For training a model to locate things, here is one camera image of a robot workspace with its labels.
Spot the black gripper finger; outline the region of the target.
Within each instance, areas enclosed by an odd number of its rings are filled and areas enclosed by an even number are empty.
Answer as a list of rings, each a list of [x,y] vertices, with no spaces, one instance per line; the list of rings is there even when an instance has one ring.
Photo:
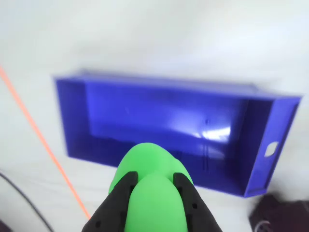
[[[222,232],[211,211],[187,176],[183,173],[174,173],[173,184],[181,196],[189,232]]]
[[[84,225],[82,232],[123,232],[130,195],[137,183],[137,172],[125,174]]]

